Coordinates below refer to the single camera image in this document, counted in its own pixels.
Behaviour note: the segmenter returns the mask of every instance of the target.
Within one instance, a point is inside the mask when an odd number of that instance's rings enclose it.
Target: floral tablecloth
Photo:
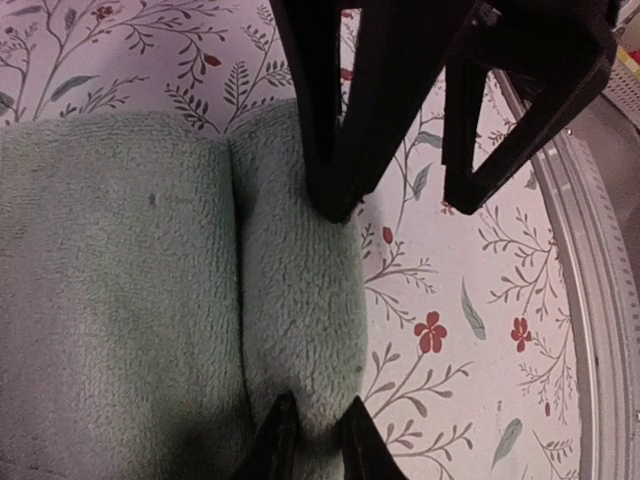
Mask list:
[[[345,90],[358,18],[343,13]],[[215,137],[292,95],[268,2],[0,0],[2,125],[166,110]],[[476,215],[443,203],[443,103],[441,78],[356,215],[363,398],[409,478],[577,479],[573,335],[542,194],[526,166]],[[512,125],[490,80],[477,156]]]

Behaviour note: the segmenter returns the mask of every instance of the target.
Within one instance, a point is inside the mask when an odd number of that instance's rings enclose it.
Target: terry cloth fabric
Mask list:
[[[286,390],[296,478],[338,479],[365,350],[295,102],[215,141],[157,113],[0,131],[1,480],[224,479]]]

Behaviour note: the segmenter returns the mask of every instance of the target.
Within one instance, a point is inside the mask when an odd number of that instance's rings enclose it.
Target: towel fold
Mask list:
[[[303,169],[293,101],[217,141],[155,113],[0,131],[0,479],[226,478],[289,389],[296,478],[339,478],[363,288]]]

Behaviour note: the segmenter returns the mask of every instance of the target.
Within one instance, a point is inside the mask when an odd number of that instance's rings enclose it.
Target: light green cloth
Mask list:
[[[211,141],[164,114],[0,131],[0,479],[217,479],[276,395],[337,479],[366,323],[352,225],[304,189],[293,101]]]

